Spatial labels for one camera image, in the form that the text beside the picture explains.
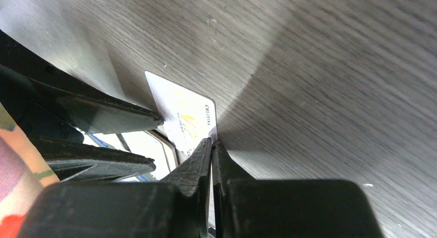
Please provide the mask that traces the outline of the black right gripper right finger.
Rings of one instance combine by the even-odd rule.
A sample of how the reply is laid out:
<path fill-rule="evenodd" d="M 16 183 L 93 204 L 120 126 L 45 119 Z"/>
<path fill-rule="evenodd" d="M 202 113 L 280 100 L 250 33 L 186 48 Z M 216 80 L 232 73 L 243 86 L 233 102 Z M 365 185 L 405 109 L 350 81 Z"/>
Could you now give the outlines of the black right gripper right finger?
<path fill-rule="evenodd" d="M 342 179 L 257 180 L 212 150 L 217 237 L 383 237 L 368 198 Z"/>

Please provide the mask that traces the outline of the orange floral garment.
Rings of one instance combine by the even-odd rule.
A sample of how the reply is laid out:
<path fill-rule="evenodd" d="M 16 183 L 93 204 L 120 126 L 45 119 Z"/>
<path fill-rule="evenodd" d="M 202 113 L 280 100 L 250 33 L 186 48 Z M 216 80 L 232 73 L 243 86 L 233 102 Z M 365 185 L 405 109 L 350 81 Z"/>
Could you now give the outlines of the orange floral garment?
<path fill-rule="evenodd" d="M 16 237 L 29 208 L 60 180 L 1 106 L 1 237 Z"/>

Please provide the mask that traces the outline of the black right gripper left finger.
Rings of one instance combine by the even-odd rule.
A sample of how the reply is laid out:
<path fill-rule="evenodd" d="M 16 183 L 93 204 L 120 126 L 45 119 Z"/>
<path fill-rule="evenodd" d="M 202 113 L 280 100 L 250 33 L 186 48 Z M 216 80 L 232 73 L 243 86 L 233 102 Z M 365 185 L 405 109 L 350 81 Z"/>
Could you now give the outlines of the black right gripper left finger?
<path fill-rule="evenodd" d="M 19 237 L 207 237 L 212 140 L 158 182 L 47 187 Z"/>

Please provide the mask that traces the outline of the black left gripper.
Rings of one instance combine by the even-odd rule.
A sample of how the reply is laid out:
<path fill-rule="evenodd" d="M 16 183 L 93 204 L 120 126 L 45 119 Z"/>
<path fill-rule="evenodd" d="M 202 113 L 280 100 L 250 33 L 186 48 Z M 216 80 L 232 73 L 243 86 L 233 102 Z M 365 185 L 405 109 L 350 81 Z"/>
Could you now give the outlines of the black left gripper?
<path fill-rule="evenodd" d="M 153 130 L 163 117 L 66 74 L 1 32 L 1 103 L 61 182 L 119 181 L 153 172 L 154 159 L 82 144 L 86 133 Z M 36 73 L 36 77 L 26 75 Z"/>

